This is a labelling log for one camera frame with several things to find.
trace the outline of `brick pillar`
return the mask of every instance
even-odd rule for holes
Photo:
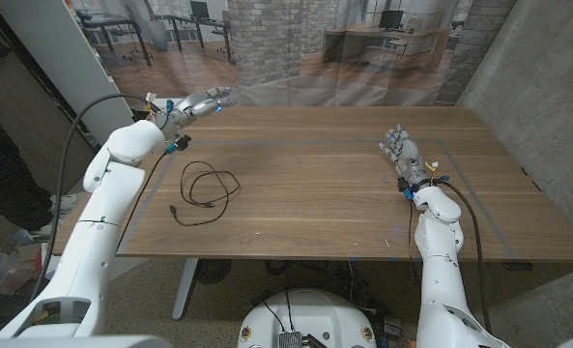
[[[301,73],[302,0],[228,0],[239,84]]]
[[[454,105],[517,0],[473,0],[436,105]]]
[[[339,0],[303,0],[301,54],[321,52],[326,29],[337,24]]]

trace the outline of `office chair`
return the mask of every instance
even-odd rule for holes
[[[224,20],[223,22],[224,22],[224,24],[226,24],[226,25],[230,24],[230,21],[229,21],[229,20]],[[219,36],[221,36],[221,37],[224,36],[224,31],[223,31],[223,29],[220,29],[220,28],[218,28],[218,27],[216,27],[215,30],[212,31],[211,33],[212,33],[212,34],[219,35]],[[232,31],[229,32],[228,35],[230,36],[230,38],[232,38]],[[226,53],[226,44],[225,44],[224,46],[222,46],[222,47],[216,49],[216,51],[217,51],[217,52],[221,52],[221,53]],[[235,51],[233,50],[232,45],[230,46],[230,54],[235,54]]]
[[[125,5],[125,9],[128,12],[128,17],[129,19],[133,20],[134,22],[137,23],[137,21],[135,20],[135,15],[133,15],[133,11],[131,10],[131,7],[129,5]],[[135,58],[136,53],[140,54],[140,57],[143,57],[143,53],[141,50],[138,50],[138,48],[135,45],[135,39],[133,38],[133,34],[135,35],[140,35],[140,31],[138,31],[137,33],[133,30],[133,27],[131,26],[131,24],[128,24],[128,29],[123,29],[121,28],[120,25],[117,25],[119,27],[119,29],[114,29],[114,30],[110,30],[110,34],[116,36],[116,37],[122,37],[122,36],[126,36],[129,35],[131,37],[131,42],[133,43],[133,50],[124,53],[123,54],[123,59],[127,59],[129,58],[130,60],[133,60],[133,58]]]
[[[404,28],[409,34],[412,34],[416,31],[419,31],[419,29],[421,29],[421,24],[423,23],[423,18],[419,18],[419,17],[413,17],[411,16],[409,18],[409,21],[406,23],[406,27]],[[400,60],[398,61],[397,65],[400,65],[400,63],[402,62],[402,58],[404,58],[404,54],[406,53],[406,48],[409,46],[409,40],[408,39],[391,39],[389,41],[389,44],[393,44],[396,46],[395,48],[395,54],[398,54],[398,49],[397,46],[403,46],[404,50],[402,51],[402,54],[400,54]],[[383,62],[385,61],[385,56],[387,55],[387,52],[385,52],[385,55],[383,55]]]

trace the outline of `table top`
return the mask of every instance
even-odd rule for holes
[[[189,148],[166,157],[142,193],[118,252],[126,256],[408,260],[419,257],[409,233],[410,204],[396,188],[393,164],[378,148],[401,123],[438,175],[471,202],[486,261],[573,262],[573,228],[472,111],[458,107],[233,107],[199,120]],[[188,205],[183,167],[205,160],[241,183],[221,207]],[[155,158],[142,163],[151,168]],[[197,166],[186,173],[185,190]],[[205,177],[194,198],[223,194]],[[228,188],[234,183],[224,177]],[[447,195],[459,202],[453,192]],[[74,221],[86,199],[68,220]],[[462,207],[462,260],[476,260],[473,222]],[[72,230],[57,238],[61,252]]]
[[[193,23],[193,24],[200,24],[200,25],[209,25],[209,26],[214,26],[214,27],[218,27],[218,28],[230,28],[229,24],[226,24],[224,21],[221,20],[214,20],[214,19],[194,19],[191,17],[183,17],[183,16],[179,16],[179,15],[173,15],[173,14],[158,14],[156,15],[157,18],[163,18],[163,19],[169,19],[169,20],[180,20],[183,22],[187,22],[187,23]]]
[[[135,21],[129,17],[116,14],[103,14],[100,18],[91,18],[91,20],[81,20],[82,26],[85,28],[98,28],[108,25],[117,24],[134,24]]]
[[[407,39],[407,40],[425,40],[444,32],[450,32],[451,28],[435,28],[427,31],[415,31],[409,34],[406,31],[386,31],[383,28],[376,26],[369,26],[369,23],[365,23],[365,26],[354,26],[351,28],[342,29],[327,29],[325,34],[329,35],[354,35],[354,36],[365,36],[365,37],[375,37],[375,38],[394,38],[394,39]]]

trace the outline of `window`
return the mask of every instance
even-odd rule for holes
[[[86,12],[89,15],[103,14],[104,5],[101,0],[71,0],[74,10]]]
[[[188,0],[149,0],[156,15],[189,16]]]

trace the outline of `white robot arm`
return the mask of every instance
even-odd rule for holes
[[[508,348],[474,319],[458,266],[458,252],[464,244],[460,228],[460,207],[434,186],[415,142],[398,125],[387,133],[389,147],[379,147],[390,156],[403,189],[419,216],[415,243],[423,259],[421,310],[417,329],[419,348]]]
[[[93,194],[54,277],[0,332],[0,338],[89,337],[100,333],[120,229],[144,180],[144,170],[136,166],[151,153],[185,148],[189,137],[182,128],[231,105],[229,92],[222,87],[192,94],[161,110],[154,123],[138,121],[112,132],[87,168],[83,184]],[[40,319],[45,310],[57,315]]]

